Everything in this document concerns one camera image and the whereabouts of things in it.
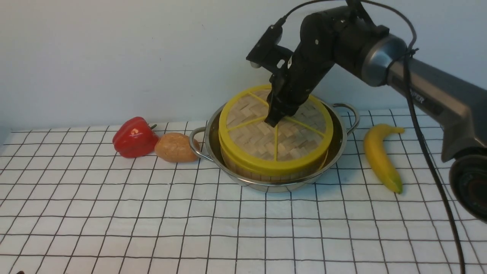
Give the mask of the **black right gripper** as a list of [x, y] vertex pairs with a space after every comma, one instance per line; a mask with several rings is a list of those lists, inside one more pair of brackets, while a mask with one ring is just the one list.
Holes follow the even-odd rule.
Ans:
[[300, 42], [289, 63], [272, 83], [272, 96], [264, 122], [276, 127], [293, 115], [334, 65], [336, 33], [333, 20], [325, 13], [306, 16], [300, 29]]

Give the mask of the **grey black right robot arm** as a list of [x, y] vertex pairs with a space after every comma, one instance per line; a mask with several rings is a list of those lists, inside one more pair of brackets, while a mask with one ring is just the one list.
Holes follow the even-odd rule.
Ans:
[[246, 57], [272, 74], [265, 122], [274, 127], [293, 116], [334, 65], [371, 87], [388, 85], [443, 127], [441, 159], [454, 160], [452, 192], [486, 221], [486, 90], [414, 59], [412, 46], [374, 24], [360, 0], [307, 15], [294, 50], [278, 45], [287, 17], [269, 26]]

